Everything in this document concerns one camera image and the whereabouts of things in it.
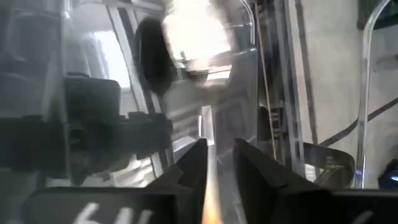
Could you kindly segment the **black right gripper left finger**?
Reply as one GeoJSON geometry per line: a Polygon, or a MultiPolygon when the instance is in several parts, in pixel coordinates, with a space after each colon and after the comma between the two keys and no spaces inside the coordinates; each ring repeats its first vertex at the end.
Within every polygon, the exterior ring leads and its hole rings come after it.
{"type": "Polygon", "coordinates": [[[201,223],[208,146],[197,140],[147,187],[52,187],[34,192],[22,206],[33,224],[201,223]]]}

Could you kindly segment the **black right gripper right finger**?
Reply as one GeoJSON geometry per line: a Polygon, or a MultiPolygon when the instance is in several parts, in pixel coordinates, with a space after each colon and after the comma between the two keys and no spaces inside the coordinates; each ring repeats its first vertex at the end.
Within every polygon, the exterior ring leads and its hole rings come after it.
{"type": "Polygon", "coordinates": [[[233,158],[248,223],[397,223],[397,192],[320,187],[243,139],[233,158]]]}

